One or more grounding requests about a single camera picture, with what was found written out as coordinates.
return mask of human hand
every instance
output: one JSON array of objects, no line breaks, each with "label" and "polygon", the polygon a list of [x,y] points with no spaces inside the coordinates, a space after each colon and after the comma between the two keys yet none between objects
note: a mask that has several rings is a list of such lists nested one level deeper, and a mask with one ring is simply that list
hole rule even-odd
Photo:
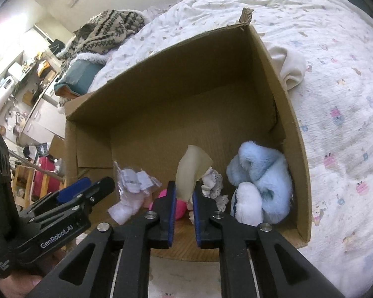
[{"label": "human hand", "polygon": [[[49,269],[54,268],[65,256],[65,252],[58,250],[45,259]],[[40,276],[31,275],[26,271],[14,271],[7,278],[0,278],[0,290],[7,298],[25,298],[42,280]]]}]

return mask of bright light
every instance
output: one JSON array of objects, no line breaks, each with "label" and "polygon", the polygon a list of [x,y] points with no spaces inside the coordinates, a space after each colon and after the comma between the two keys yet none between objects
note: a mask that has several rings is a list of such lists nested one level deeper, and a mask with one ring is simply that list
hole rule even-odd
[{"label": "bright light", "polygon": [[25,32],[26,21],[26,14],[22,13],[0,23],[0,53],[4,53],[8,47],[19,41]]}]

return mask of plastic bag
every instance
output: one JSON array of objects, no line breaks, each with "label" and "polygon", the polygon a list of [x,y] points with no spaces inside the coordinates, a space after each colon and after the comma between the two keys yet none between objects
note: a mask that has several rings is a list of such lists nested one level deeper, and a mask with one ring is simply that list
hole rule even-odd
[{"label": "plastic bag", "polygon": [[122,169],[116,161],[114,162],[114,168],[120,202],[110,207],[108,213],[119,225],[123,225],[139,211],[145,198],[159,189],[162,184],[142,169]]}]

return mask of bed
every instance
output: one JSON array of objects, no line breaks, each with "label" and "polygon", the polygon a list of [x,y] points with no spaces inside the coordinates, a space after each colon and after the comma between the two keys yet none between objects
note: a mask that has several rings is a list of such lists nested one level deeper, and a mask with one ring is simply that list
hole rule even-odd
[{"label": "bed", "polygon": [[347,0],[183,0],[113,52],[89,91],[170,45],[235,23],[246,6],[264,41],[307,61],[305,79],[289,91],[312,188],[312,237],[300,251],[358,297],[373,283],[373,19],[360,8]]}]

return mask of silver bolt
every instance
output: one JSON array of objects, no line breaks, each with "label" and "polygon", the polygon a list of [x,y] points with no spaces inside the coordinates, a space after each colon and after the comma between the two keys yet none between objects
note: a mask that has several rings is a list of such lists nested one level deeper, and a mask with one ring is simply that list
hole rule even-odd
[{"label": "silver bolt", "polygon": [[268,223],[261,223],[259,227],[260,227],[260,230],[262,230],[263,232],[269,232],[272,230],[272,225]]},{"label": "silver bolt", "polygon": [[157,217],[157,213],[155,211],[148,211],[145,213],[145,218],[148,220],[154,220]]},{"label": "silver bolt", "polygon": [[110,225],[106,222],[99,223],[98,226],[96,227],[96,229],[99,230],[100,232],[106,232],[107,230],[109,230],[109,228],[110,228]]},{"label": "silver bolt", "polygon": [[224,212],[221,212],[221,211],[215,211],[214,214],[213,214],[213,217],[214,217],[216,220],[223,219],[223,218],[224,218]]}]

